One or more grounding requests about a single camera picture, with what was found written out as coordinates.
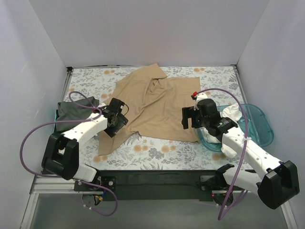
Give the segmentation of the tan t shirt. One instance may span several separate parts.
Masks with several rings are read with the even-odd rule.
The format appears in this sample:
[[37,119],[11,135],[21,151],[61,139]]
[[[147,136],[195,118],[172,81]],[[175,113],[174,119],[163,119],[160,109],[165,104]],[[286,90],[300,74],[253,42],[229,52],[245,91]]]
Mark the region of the tan t shirt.
[[199,77],[168,77],[153,64],[131,72],[116,83],[109,104],[113,98],[123,101],[126,118],[125,125],[111,138],[104,131],[99,133],[100,156],[108,155],[121,146],[132,134],[141,136],[196,142],[192,129],[182,125],[182,108],[194,105],[191,95],[199,91]]

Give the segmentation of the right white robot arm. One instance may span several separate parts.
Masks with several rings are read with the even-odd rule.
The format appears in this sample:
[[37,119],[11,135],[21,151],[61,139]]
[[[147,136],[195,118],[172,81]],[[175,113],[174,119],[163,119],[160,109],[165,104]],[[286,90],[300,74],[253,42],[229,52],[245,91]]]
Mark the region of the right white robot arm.
[[221,117],[212,99],[197,100],[195,106],[182,108],[184,129],[204,127],[211,136],[222,143],[222,151],[228,156],[236,153],[255,170],[254,173],[238,171],[227,164],[216,170],[204,184],[208,187],[228,189],[231,185],[248,190],[259,196],[271,209],[276,209],[300,192],[296,165],[283,162],[268,154],[229,117]]

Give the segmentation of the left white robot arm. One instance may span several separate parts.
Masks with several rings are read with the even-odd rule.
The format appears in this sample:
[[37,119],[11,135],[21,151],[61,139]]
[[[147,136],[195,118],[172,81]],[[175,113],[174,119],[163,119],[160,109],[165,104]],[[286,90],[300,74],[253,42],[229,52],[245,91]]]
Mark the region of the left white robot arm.
[[52,134],[46,145],[42,168],[66,180],[84,180],[89,190],[98,190],[102,182],[96,176],[97,169],[80,163],[79,150],[99,132],[114,137],[128,123],[122,114],[125,106],[124,102],[113,98],[109,105],[93,108],[85,122],[61,134]]

